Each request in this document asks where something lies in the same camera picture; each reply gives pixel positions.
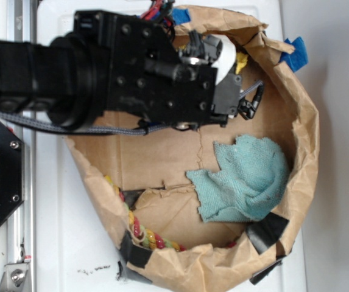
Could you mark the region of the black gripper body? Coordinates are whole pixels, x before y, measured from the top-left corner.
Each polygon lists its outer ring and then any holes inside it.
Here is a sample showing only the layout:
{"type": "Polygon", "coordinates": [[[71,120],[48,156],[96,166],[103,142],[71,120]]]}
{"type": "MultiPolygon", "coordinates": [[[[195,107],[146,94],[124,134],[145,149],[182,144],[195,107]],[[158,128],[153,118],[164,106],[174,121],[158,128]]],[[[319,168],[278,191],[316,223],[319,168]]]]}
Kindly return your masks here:
{"type": "Polygon", "coordinates": [[[99,111],[119,111],[184,130],[226,126],[238,115],[242,79],[234,65],[215,85],[221,44],[189,32],[176,49],[163,28],[135,16],[78,11],[74,33],[90,63],[88,81],[99,111]]]}

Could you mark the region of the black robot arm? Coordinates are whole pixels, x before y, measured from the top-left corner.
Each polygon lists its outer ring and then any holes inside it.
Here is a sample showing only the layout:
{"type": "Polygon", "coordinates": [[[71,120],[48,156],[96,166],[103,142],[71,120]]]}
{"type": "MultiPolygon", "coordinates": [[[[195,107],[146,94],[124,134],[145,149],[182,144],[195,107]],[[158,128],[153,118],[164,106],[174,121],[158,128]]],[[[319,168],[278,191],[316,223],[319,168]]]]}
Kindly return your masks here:
{"type": "Polygon", "coordinates": [[[50,45],[0,41],[0,112],[43,111],[66,131],[106,111],[173,128],[225,126],[245,105],[236,48],[224,35],[189,33],[176,49],[161,25],[78,11],[50,45]]]}

